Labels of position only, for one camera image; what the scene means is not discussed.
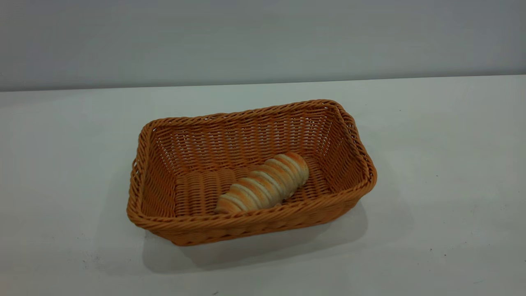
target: rectangular basket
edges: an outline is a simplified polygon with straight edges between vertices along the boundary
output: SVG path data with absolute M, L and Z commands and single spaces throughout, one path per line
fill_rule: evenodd
M 310 169 L 291 198 L 271 209 L 214 213 L 232 183 L 287 151 Z M 160 119 L 140 133 L 127 213 L 176 245 L 211 243 L 330 222 L 371 191 L 376 177 L 354 119 L 334 101 Z

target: white table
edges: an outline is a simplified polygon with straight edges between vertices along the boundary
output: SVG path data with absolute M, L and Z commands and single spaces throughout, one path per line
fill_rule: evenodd
M 150 120 L 315 98 L 378 184 L 313 228 L 180 248 L 127 218 Z M 526 294 L 526 76 L 0 93 L 2 295 Z

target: bread roll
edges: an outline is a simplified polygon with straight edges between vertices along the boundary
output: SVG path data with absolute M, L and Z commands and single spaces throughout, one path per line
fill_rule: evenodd
M 216 213 L 268 209 L 291 197 L 309 177 L 307 162 L 299 154 L 278 154 L 248 173 L 219 196 Z

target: gray wall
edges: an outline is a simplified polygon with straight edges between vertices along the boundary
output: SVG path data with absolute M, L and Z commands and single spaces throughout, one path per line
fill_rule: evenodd
M 526 73 L 526 0 L 4 0 L 0 22 L 0 90 Z

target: bread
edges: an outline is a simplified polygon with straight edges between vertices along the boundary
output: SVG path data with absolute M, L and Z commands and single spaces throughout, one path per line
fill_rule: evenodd
M 299 154 L 278 154 L 248 173 L 219 196 L 216 213 L 268 209 L 291 197 L 309 177 L 307 162 Z

